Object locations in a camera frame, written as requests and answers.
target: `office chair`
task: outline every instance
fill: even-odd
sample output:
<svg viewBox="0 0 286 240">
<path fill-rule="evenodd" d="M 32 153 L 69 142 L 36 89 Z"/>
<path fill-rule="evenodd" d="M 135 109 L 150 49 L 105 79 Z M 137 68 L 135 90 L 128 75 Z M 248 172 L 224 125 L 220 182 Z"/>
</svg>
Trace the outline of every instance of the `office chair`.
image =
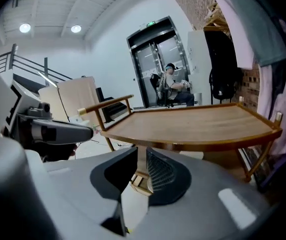
<svg viewBox="0 0 286 240">
<path fill-rule="evenodd" d="M 151 77 L 150 77 L 150 82 L 151 82 L 151 85 L 155 91 L 155 94 L 156 94 L 156 104 L 159 105 L 159 106 L 164 106 L 164 107 L 173 107 L 173 100 L 171 99 L 168 99 L 168 91 L 169 91 L 169 88 L 163 88 L 163 98 L 160 99 L 159 98 L 159 95 L 158 95 L 158 90 L 157 88 L 159 87 L 160 85 L 160 76 L 158 76 L 157 74 L 152 74 Z"/>
</svg>

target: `wooden rail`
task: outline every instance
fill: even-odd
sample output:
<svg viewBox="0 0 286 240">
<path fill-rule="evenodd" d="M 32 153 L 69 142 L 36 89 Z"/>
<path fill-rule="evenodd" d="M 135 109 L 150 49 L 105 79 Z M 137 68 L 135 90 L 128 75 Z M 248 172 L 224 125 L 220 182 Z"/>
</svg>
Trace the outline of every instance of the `wooden rail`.
<svg viewBox="0 0 286 240">
<path fill-rule="evenodd" d="M 274 120 L 274 124 L 277 127 L 280 127 L 282 122 L 283 114 L 281 112 L 276 113 L 276 117 Z M 273 141 L 270 141 L 262 154 L 259 156 L 255 164 L 251 167 L 250 170 L 245 170 L 245 181 L 249 182 L 251 180 L 251 176 L 254 174 L 254 172 L 259 168 L 259 166 L 262 164 L 262 162 L 267 158 L 268 154 L 270 153 L 271 147 L 272 147 Z"/>
<path fill-rule="evenodd" d="M 128 113 L 129 113 L 129 115 L 130 115 L 130 114 L 132 113 L 132 111 L 131 111 L 131 108 L 130 108 L 129 99 L 132 98 L 132 97 L 134 97 L 134 95 L 131 94 L 131 95 L 123 96 L 123 97 L 120 97 L 120 98 L 110 99 L 110 100 L 101 102 L 101 103 L 99 103 L 99 104 L 96 104 L 96 105 L 94 105 L 94 106 L 90 106 L 90 107 L 87 107 L 87 108 L 80 108 L 80 109 L 77 110 L 77 112 L 78 112 L 78 114 L 79 114 L 80 116 L 83 116 L 83 115 L 85 115 L 85 114 L 87 114 L 87 113 L 90 113 L 90 112 L 93 112 L 93 111 L 94 111 L 95 114 L 96 114 L 96 117 L 97 117 L 99 126 L 100 126 L 100 128 L 101 128 L 101 131 L 106 132 L 107 129 L 106 129 L 105 126 L 104 126 L 104 123 L 103 123 L 103 121 L 102 121 L 102 118 L 101 118 L 99 109 L 103 109 L 103 108 L 108 107 L 108 106 L 110 106 L 110 105 L 113 105 L 113 104 L 115 104 L 115 103 L 125 101 L 126 106 L 127 106 L 127 111 L 128 111 Z M 108 144 L 109 148 L 110 148 L 112 151 L 114 151 L 115 149 L 114 149 L 114 147 L 113 147 L 113 145 L 112 145 L 110 139 L 109 139 L 108 137 L 105 137 L 105 139 L 106 139 L 106 141 L 107 141 L 107 144 Z"/>
</svg>

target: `double door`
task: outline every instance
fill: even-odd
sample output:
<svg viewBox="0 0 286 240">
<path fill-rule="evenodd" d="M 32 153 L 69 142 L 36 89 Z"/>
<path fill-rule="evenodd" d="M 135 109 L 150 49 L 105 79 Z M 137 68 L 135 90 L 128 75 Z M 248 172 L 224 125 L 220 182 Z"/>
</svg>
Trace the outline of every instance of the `double door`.
<svg viewBox="0 0 286 240">
<path fill-rule="evenodd" d="M 186 61 L 176 35 L 165 36 L 150 41 L 135 52 L 138 76 L 141 77 L 143 103 L 145 107 L 157 106 L 157 95 L 152 87 L 150 78 L 152 74 L 162 76 L 166 65 L 175 65 L 173 78 L 180 83 L 188 80 Z"/>
</svg>

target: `glass door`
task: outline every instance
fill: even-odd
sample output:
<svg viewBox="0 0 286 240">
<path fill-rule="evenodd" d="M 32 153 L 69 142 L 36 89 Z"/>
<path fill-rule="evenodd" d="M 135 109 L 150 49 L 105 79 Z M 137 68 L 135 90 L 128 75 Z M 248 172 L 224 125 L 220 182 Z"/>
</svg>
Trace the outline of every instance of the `glass door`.
<svg viewBox="0 0 286 240">
<path fill-rule="evenodd" d="M 156 55 L 156 48 L 153 44 L 138 50 L 135 53 L 136 63 L 140 77 L 142 79 L 143 89 L 146 92 L 145 103 L 148 107 L 157 105 L 157 94 L 150 82 L 152 74 L 161 75 L 160 60 Z"/>
<path fill-rule="evenodd" d="M 176 35 L 164 41 L 158 42 L 156 45 L 164 67 L 169 63 L 173 63 L 177 68 L 174 71 L 174 80 L 178 83 L 180 83 L 181 80 L 188 81 L 189 78 L 186 62 Z"/>
</svg>

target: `ceiling light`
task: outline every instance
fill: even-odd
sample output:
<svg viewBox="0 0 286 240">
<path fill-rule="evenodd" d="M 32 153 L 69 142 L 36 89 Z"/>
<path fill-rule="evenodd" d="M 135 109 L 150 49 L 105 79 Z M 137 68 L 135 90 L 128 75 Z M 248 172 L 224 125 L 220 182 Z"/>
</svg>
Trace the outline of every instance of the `ceiling light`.
<svg viewBox="0 0 286 240">
<path fill-rule="evenodd" d="M 19 31 L 21 31 L 22 33 L 27 33 L 31 30 L 31 25 L 24 23 L 21 26 L 19 26 Z"/>
<path fill-rule="evenodd" d="M 42 74 L 41 72 L 38 72 L 40 74 L 41 77 L 43 77 L 46 81 L 48 81 L 51 85 L 53 85 L 54 87 L 58 88 L 58 86 L 52 82 L 50 79 L 48 79 L 44 74 Z"/>
<path fill-rule="evenodd" d="M 80 31 L 81 31 L 81 26 L 80 25 L 75 25 L 75 26 L 73 26 L 73 27 L 71 27 L 71 31 L 73 32 L 73 33 L 79 33 Z"/>
</svg>

